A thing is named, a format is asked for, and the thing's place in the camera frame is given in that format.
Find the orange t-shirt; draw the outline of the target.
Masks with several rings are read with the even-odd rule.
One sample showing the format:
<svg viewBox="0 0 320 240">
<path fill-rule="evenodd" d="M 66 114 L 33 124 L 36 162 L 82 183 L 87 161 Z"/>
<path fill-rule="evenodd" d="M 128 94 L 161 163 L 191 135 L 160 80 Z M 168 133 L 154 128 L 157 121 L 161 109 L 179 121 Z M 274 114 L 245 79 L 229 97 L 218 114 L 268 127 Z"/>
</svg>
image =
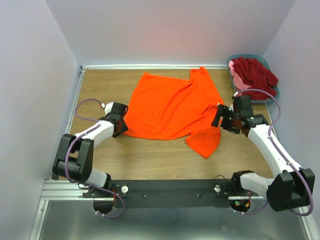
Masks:
<svg viewBox="0 0 320 240">
<path fill-rule="evenodd" d="M 124 121 L 126 136 L 185 143 L 203 158 L 218 148 L 221 131 L 211 125 L 223 99 L 204 67 L 188 79 L 145 72 L 133 90 Z"/>
</svg>

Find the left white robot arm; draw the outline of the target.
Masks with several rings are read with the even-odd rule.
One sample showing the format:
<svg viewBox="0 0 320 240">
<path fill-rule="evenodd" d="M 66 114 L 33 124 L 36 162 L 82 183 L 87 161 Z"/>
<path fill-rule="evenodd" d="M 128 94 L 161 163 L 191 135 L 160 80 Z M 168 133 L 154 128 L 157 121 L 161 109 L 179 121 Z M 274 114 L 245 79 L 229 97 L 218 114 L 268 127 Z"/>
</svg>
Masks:
<svg viewBox="0 0 320 240">
<path fill-rule="evenodd" d="M 112 190 L 111 175 L 93 167 L 94 149 L 108 138 L 116 138 L 126 131 L 125 115 L 129 107 L 119 102 L 99 103 L 104 116 L 99 119 L 84 118 L 94 125 L 76 134 L 64 134 L 59 142 L 52 166 L 55 176 L 67 178 L 93 188 L 101 198 Z"/>
</svg>

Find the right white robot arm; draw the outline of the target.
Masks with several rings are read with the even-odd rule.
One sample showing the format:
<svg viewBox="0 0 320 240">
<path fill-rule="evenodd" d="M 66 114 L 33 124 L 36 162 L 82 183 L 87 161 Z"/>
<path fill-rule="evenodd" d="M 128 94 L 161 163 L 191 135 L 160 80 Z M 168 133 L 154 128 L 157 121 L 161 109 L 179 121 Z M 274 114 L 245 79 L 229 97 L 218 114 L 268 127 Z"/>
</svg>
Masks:
<svg viewBox="0 0 320 240">
<path fill-rule="evenodd" d="M 263 115 L 254 114 L 249 96 L 234 95 L 232 106 L 218 104 L 211 126 L 244 134 L 258 148 L 273 174 L 273 178 L 265 178 L 251 170 L 235 172 L 230 183 L 234 195 L 253 192 L 265 198 L 276 212 L 288 210 L 302 217 L 313 212 L 315 174 L 290 156 Z"/>
</svg>

